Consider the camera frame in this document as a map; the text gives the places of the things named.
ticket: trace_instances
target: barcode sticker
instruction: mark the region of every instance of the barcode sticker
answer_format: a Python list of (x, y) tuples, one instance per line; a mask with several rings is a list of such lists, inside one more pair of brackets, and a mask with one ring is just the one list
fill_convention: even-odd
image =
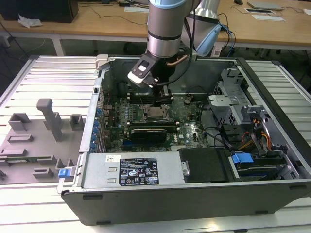
[(106, 163), (117, 163), (120, 162), (121, 155), (107, 155)]

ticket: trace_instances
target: wooden desk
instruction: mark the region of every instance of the wooden desk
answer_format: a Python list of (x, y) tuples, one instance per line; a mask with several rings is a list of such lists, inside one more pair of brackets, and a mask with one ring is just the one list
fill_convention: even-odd
[[(282, 7), (311, 9), (311, 2), (289, 0), (263, 0), (275, 2)], [(234, 4), (232, 0), (220, 0), (218, 13), (225, 13), (231, 31), (236, 35), (237, 47), (265, 48), (265, 49), (293, 49), (311, 50), (311, 16), (298, 13), (292, 8), (278, 12), (286, 20), (264, 21), (255, 19), (252, 14), (243, 14), (244, 8), (251, 8), (247, 0), (242, 6)], [(222, 24), (226, 24), (225, 16), (219, 16)], [(221, 32), (214, 50), (219, 51), (227, 40), (227, 34)]]
[[(264, 0), (276, 2), (283, 7), (299, 9), (311, 9), (311, 2), (288, 0)], [(244, 8), (250, 8), (247, 0), (239, 6), (233, 0), (220, 0), (218, 13), (228, 16), (229, 28), (237, 37), (237, 47), (266, 48), (266, 49), (293, 49), (311, 50), (311, 16), (300, 14), (291, 8), (281, 13), (286, 22), (256, 20), (251, 14), (242, 14), (237, 9), (246, 12)], [(16, 37), (39, 37), (53, 40), (57, 55), (65, 55), (62, 48), (62, 39), (81, 40), (108, 40), (108, 41), (136, 41), (146, 42), (147, 38), (147, 13), (125, 12), (123, 7), (92, 6), (79, 3), (79, 13), (71, 24), (43, 22), (43, 26), (36, 28), (22, 27), (16, 21), (2, 21), (4, 26)], [(223, 24), (225, 17), (219, 16)], [(0, 28), (0, 35), (8, 34)], [(221, 32), (213, 50), (217, 56), (227, 41), (227, 34)]]
[[(17, 21), (2, 20), (2, 23), (16, 37), (52, 39), (59, 56), (66, 55), (62, 39), (147, 42), (148, 13), (125, 12), (124, 7), (118, 5), (90, 6), (79, 3), (79, 13), (72, 23), (42, 22), (43, 26), (30, 29)], [(8, 36), (0, 26), (1, 35)]]

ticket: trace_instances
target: black plastic cover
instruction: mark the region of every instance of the black plastic cover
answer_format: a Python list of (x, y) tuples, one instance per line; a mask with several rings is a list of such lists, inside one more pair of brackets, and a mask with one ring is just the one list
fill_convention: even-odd
[(234, 182), (235, 178), (228, 160), (230, 152), (218, 148), (191, 148), (179, 150), (182, 162), (187, 162), (190, 175), (186, 183)]

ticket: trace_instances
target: desk leg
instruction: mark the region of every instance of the desk leg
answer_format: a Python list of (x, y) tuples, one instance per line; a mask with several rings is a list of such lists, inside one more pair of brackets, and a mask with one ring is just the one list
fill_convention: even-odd
[(213, 47), (213, 50), (212, 50), (212, 53), (211, 53), (211, 57), (219, 57), (220, 56), (220, 52), (223, 48), (223, 43), (218, 43), (216, 42), (214, 44), (214, 47)]
[(98, 55), (98, 41), (97, 40), (93, 40), (93, 51), (94, 51), (94, 55), (97, 56)]
[(52, 39), (57, 56), (66, 56), (66, 52), (60, 39)]
[(0, 45), (3, 45), (6, 48), (10, 47), (10, 43), (8, 41), (7, 36), (0, 36)]

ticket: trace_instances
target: warning label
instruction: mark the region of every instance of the warning label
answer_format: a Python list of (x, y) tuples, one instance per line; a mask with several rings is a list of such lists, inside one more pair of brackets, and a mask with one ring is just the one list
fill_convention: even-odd
[(121, 186), (159, 184), (156, 158), (120, 159)]

